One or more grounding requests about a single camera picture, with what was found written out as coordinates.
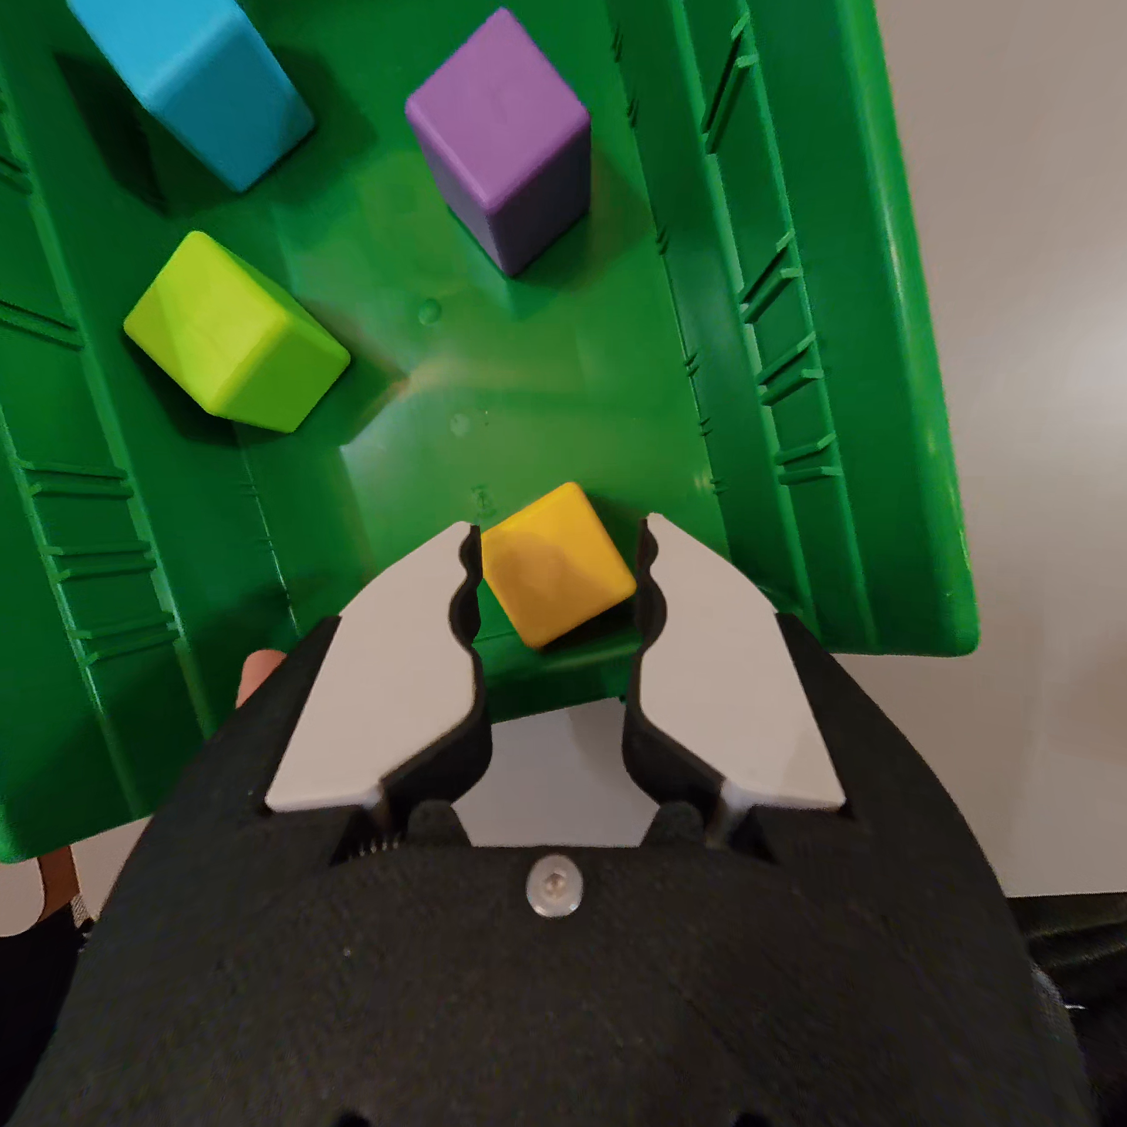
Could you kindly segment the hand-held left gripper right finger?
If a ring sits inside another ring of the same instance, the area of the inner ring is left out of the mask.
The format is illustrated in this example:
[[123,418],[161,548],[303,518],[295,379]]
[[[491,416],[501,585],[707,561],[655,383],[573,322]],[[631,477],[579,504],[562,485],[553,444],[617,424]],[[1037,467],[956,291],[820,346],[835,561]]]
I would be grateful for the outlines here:
[[638,522],[634,619],[626,771],[659,810],[693,810],[705,846],[751,810],[845,813],[773,603],[671,514]]

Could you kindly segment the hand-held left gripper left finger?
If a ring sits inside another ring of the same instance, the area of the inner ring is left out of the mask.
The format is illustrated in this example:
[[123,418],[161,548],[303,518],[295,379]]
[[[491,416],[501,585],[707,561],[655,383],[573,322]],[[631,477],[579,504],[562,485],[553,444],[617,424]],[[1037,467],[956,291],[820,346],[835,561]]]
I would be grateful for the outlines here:
[[416,806],[452,806],[483,778],[478,583],[478,528],[456,518],[338,613],[262,793],[274,813],[360,810],[404,836]]

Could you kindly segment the yellow cube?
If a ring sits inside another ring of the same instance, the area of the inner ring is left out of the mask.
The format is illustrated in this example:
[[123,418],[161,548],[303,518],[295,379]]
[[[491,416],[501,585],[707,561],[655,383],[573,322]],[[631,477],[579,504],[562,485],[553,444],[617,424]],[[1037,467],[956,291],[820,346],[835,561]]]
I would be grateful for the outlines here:
[[483,528],[478,553],[491,597],[532,653],[638,589],[579,485],[561,485]]

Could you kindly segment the green plastic bin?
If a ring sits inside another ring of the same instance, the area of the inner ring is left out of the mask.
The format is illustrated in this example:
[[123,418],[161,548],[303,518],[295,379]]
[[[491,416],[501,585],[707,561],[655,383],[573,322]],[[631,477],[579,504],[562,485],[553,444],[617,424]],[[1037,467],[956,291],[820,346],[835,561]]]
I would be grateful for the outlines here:
[[[976,647],[875,6],[505,6],[595,123],[590,216],[518,278],[404,120],[496,6],[240,9],[319,133],[235,192],[70,6],[5,6],[5,864],[144,817],[248,653],[562,482],[829,653]],[[123,334],[193,227],[350,353],[290,435]]]

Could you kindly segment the lime green cube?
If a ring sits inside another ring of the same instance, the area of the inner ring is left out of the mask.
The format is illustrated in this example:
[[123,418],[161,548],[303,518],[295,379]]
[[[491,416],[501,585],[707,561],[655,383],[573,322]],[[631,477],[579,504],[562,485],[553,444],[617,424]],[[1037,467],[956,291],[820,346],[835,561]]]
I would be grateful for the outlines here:
[[206,416],[290,435],[349,372],[349,346],[274,278],[193,227],[123,334]]

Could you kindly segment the purple cube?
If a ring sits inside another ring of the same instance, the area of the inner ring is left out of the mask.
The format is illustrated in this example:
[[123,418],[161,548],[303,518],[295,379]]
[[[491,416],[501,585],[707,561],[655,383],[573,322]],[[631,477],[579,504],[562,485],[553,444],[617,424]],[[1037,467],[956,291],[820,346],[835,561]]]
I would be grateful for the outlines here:
[[446,209],[505,278],[590,210],[590,112],[509,9],[404,99],[404,120]]

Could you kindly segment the light blue cube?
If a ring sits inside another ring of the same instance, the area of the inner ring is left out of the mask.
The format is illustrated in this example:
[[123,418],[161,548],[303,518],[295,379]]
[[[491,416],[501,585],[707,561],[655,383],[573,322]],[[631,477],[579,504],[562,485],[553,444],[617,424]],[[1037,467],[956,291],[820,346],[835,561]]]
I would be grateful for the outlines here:
[[66,9],[144,113],[235,192],[319,128],[236,0],[70,0]]

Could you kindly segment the person's left forearm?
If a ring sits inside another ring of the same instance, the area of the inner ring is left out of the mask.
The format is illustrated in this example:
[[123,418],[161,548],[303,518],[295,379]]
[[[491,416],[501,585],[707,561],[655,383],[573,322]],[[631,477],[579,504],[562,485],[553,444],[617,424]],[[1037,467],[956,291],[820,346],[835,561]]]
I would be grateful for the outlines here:
[[0,1122],[15,1120],[70,989],[84,928],[76,923],[80,872],[70,846],[33,860],[42,910],[0,941]]

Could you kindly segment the grey desk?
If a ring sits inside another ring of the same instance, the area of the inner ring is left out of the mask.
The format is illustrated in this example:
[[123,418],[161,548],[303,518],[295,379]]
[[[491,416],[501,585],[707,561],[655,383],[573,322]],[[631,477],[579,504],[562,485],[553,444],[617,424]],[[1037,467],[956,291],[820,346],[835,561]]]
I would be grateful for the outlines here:
[[1122,894],[1122,6],[889,6],[935,41],[907,123],[962,542],[967,654],[851,654],[1007,894]]

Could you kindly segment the person's dark clothing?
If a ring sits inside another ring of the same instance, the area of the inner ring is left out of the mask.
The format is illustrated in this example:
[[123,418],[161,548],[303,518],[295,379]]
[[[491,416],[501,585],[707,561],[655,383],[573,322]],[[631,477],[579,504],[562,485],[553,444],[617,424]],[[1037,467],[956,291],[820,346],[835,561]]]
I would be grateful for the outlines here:
[[1007,898],[1097,1122],[1127,1122],[1127,894]]

